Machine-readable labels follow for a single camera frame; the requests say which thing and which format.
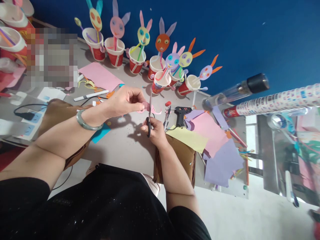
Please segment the hand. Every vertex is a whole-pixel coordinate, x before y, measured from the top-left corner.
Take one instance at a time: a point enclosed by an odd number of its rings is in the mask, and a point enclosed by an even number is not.
[[[106,118],[118,117],[130,112],[141,111],[146,102],[141,89],[122,86],[111,98],[96,106],[102,109]]]
[[[158,149],[165,148],[169,143],[166,138],[166,133],[164,132],[163,123],[153,117],[150,117],[150,122],[151,126],[153,126],[150,132],[151,142],[156,145]],[[147,122],[144,121],[140,130],[148,134],[148,126],[146,124]]]

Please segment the brown bag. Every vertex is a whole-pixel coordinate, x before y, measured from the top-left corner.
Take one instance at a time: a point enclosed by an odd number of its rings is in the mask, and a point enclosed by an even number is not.
[[[189,146],[185,145],[183,142],[180,142],[178,139],[175,139],[168,134],[166,134],[169,144],[172,146],[175,151],[179,161],[181,162],[184,170],[186,171],[192,187],[194,188],[195,183],[195,169],[196,169],[196,151],[194,151]],[[159,150],[156,148],[156,158],[153,168],[153,181],[155,183],[163,184],[162,178],[162,168],[161,168],[161,159]]]
[[[44,134],[46,131],[48,131],[58,123],[61,123],[75,116],[77,114],[77,109],[88,109],[90,107],[92,107],[92,105],[86,107],[72,106],[71,104],[66,103],[65,101],[62,101],[60,99],[52,99],[50,102],[48,102],[47,110],[39,127],[38,137],[40,137],[42,134]],[[66,170],[68,167],[71,167],[73,164],[80,160],[82,154],[89,146],[90,141],[91,140],[89,139],[85,145],[83,145],[76,153],[74,153],[66,160],[64,170]]]

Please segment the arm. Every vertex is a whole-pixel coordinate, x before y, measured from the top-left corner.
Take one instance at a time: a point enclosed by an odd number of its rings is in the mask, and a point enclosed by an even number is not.
[[[184,206],[200,216],[194,189],[176,153],[167,141],[162,122],[155,118],[151,118],[150,121],[153,126],[150,140],[159,149],[161,158],[163,183],[167,193],[167,212],[173,207]],[[147,126],[142,126],[141,130],[148,133]]]
[[[110,99],[82,113],[92,127],[110,117],[144,109],[143,93],[138,88],[123,86]],[[33,177],[45,181],[52,189],[65,166],[65,160],[78,151],[95,133],[85,130],[72,117],[57,124],[27,147],[11,164],[0,172],[0,181],[16,177]]]

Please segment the blue wall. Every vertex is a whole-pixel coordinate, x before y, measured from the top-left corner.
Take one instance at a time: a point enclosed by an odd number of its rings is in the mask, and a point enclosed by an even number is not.
[[[56,27],[70,28],[70,32],[80,37],[81,30],[74,17],[81,20],[84,28],[92,27],[85,0],[31,2],[35,18]],[[145,47],[149,59],[157,54],[155,40],[159,35],[160,17],[166,30],[177,21],[164,58],[171,53],[175,41],[178,49],[183,45],[188,48],[196,37],[193,53],[206,51],[195,58],[188,69],[189,74],[198,75],[219,54],[215,66],[223,68],[202,82],[211,95],[260,72],[268,76],[271,89],[245,100],[320,82],[319,0],[162,1],[170,4],[165,7],[159,2],[118,0],[120,17],[131,12],[123,42],[126,47],[138,43],[141,9],[145,25],[153,19],[150,44]],[[101,14],[104,38],[112,36],[111,17],[112,0],[104,0]]]

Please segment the person's left hand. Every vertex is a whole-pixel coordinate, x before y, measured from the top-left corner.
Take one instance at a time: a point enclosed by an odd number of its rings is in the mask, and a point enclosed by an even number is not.
[[[98,106],[103,108],[104,116],[110,118],[141,111],[145,108],[142,102],[146,102],[146,99],[141,89],[122,86],[111,98]]]

